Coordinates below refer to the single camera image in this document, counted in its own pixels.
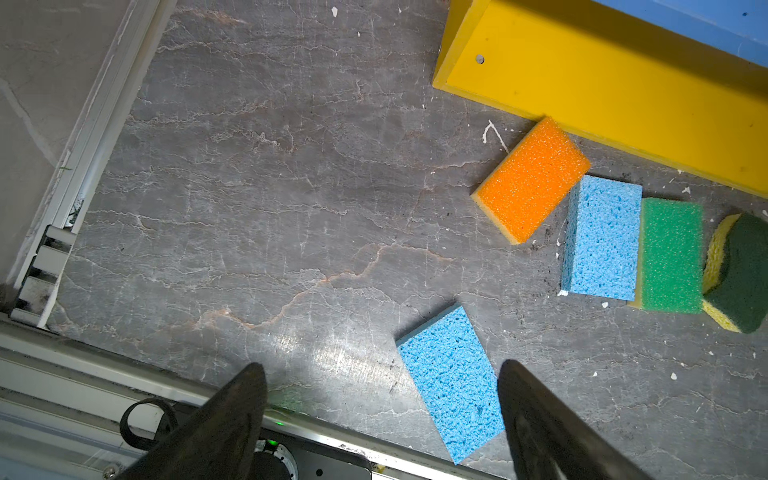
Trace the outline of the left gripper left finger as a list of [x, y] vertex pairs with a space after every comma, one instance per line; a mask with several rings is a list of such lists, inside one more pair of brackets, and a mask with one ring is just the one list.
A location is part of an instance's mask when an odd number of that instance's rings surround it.
[[122, 471], [120, 479], [248, 479], [267, 404], [263, 367], [250, 363], [184, 424], [170, 404], [159, 398], [143, 401], [168, 416], [172, 431], [161, 440], [135, 435], [128, 418], [120, 421], [122, 439], [147, 452]]

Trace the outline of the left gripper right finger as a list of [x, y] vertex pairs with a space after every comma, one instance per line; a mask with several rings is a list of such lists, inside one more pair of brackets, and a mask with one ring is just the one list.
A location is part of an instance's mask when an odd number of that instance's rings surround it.
[[647, 479], [527, 368], [506, 360], [498, 396], [518, 479]]

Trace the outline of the dark green curved sponge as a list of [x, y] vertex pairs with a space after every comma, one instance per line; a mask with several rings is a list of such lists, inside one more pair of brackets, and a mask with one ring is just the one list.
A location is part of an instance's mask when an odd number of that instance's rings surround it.
[[750, 334], [767, 318], [767, 223], [725, 217], [707, 249], [702, 308], [723, 329]]

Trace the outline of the green yellow sponge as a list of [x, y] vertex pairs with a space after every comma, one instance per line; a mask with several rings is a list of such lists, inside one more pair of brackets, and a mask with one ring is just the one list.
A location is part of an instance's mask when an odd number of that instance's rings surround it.
[[642, 200], [635, 299], [647, 311], [702, 310], [703, 209], [697, 203]]

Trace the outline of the orange sponge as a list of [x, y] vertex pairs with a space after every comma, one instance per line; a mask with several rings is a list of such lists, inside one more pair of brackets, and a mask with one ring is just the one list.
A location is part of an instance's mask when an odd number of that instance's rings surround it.
[[539, 121], [472, 193], [514, 245], [527, 242], [591, 168], [550, 117]]

